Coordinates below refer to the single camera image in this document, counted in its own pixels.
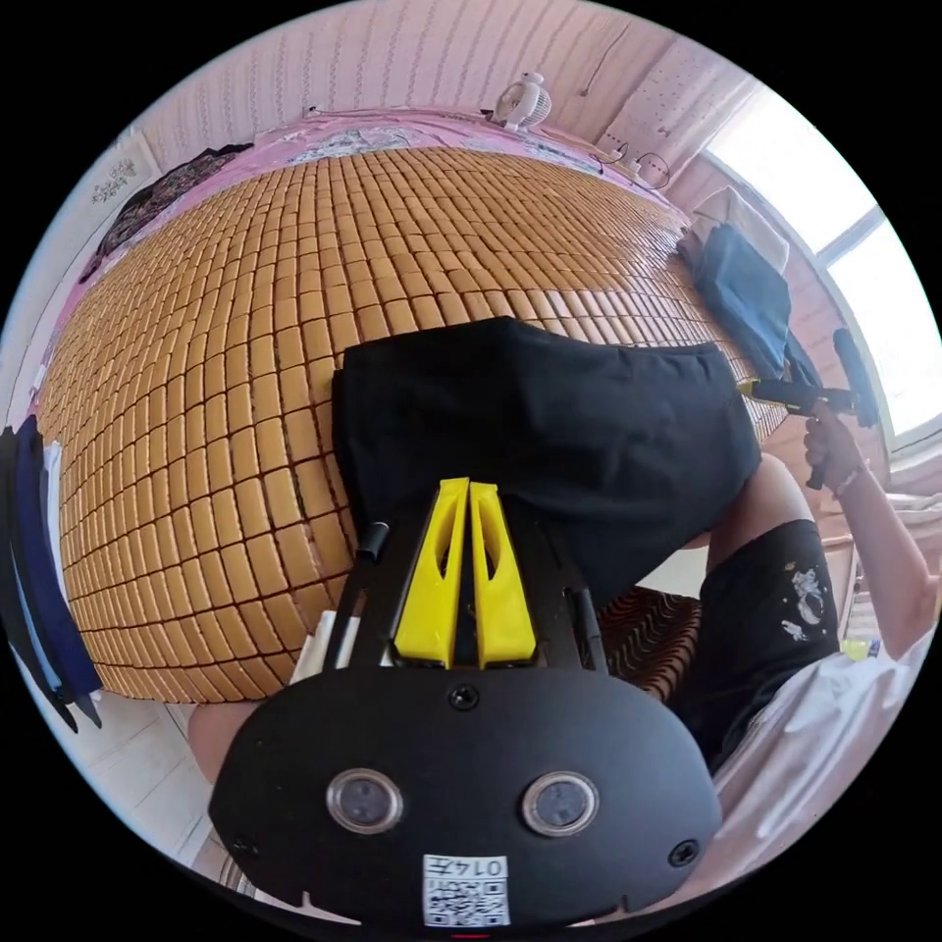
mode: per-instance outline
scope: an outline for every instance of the yellow bracket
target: yellow bracket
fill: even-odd
[[[461,589],[467,478],[439,484],[395,633],[400,657],[451,667]]]
[[[479,666],[529,661],[537,639],[497,486],[472,483],[470,504]]]

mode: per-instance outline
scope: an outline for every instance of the window frame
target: window frame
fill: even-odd
[[[748,116],[743,116],[743,120],[747,121]],[[746,199],[751,202],[767,220],[772,222],[774,227],[792,243],[793,250],[798,249],[798,251],[802,253],[805,260],[811,265],[811,269],[821,282],[824,290],[834,302],[844,323],[847,325],[847,329],[854,339],[857,349],[860,351],[863,367],[869,377],[870,385],[873,387],[873,395],[876,399],[880,419],[880,430],[883,434],[883,441],[886,445],[887,455],[890,458],[891,464],[901,459],[911,458],[915,454],[921,453],[942,441],[942,410],[940,410],[934,418],[906,432],[897,434],[893,430],[893,423],[890,419],[890,410],[883,389],[883,383],[880,380],[876,364],[870,354],[870,348],[866,342],[860,322],[854,314],[854,310],[847,298],[844,296],[843,291],[837,287],[837,283],[831,278],[829,271],[829,267],[838,259],[856,248],[884,222],[888,222],[880,207],[876,205],[868,210],[844,232],[832,239],[819,252],[814,252],[798,232],[789,224],[782,213],[748,180],[720,157],[717,157],[710,150],[709,144],[701,151],[701,156],[710,163],[715,170],[727,177],[729,181],[743,193]]]

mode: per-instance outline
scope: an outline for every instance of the white tag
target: white tag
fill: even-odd
[[[426,925],[483,928],[510,925],[506,857],[422,858]]]

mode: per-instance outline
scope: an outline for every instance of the white shirt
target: white shirt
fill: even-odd
[[[833,654],[790,678],[713,779],[723,823],[697,869],[644,912],[718,889],[801,838],[876,752],[934,636],[933,628],[898,661]]]

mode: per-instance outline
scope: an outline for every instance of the cable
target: cable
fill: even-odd
[[[619,152],[619,156],[614,157],[611,160],[603,160],[598,154],[593,155],[596,158],[596,160],[599,161],[599,176],[600,177],[604,177],[605,167],[610,167],[612,164],[617,164],[620,160],[624,159],[624,157],[626,156],[627,148],[628,148],[627,143],[620,144],[617,148]],[[667,166],[667,161],[664,160],[664,158],[661,157],[660,154],[655,154],[653,151],[649,151],[647,154],[642,154],[638,158],[638,163],[640,164],[646,157],[655,157],[664,165],[664,173],[666,174],[667,179],[660,186],[649,186],[647,181],[642,180],[641,177],[631,177],[629,179],[631,180],[632,183],[636,183],[638,186],[640,186],[641,189],[647,189],[651,191],[664,189],[670,183],[670,168]]]
[[[661,157],[660,154],[655,154],[653,151],[649,151],[647,154],[642,154],[638,158],[638,163],[640,164],[646,157],[656,157],[664,165],[664,172],[667,175],[667,179],[660,186],[645,186],[644,189],[652,189],[652,190],[664,189],[670,183],[670,168],[667,166],[667,161],[664,160],[664,158]]]
[[[602,57],[599,59],[599,64],[596,66],[595,71],[589,76],[589,81],[586,82],[586,87],[583,88],[582,91],[579,92],[580,98],[586,98],[589,95],[589,92],[592,90],[592,83],[596,80],[596,76],[601,71],[602,65],[604,64],[605,59],[608,57],[608,53],[611,52],[611,50],[615,48],[615,46],[621,41],[622,36],[624,36],[624,34],[630,28],[631,28],[630,23],[627,26],[623,27],[621,32],[619,32],[618,35],[615,36],[615,38],[611,41],[611,44],[608,46],[608,48],[602,53]]]

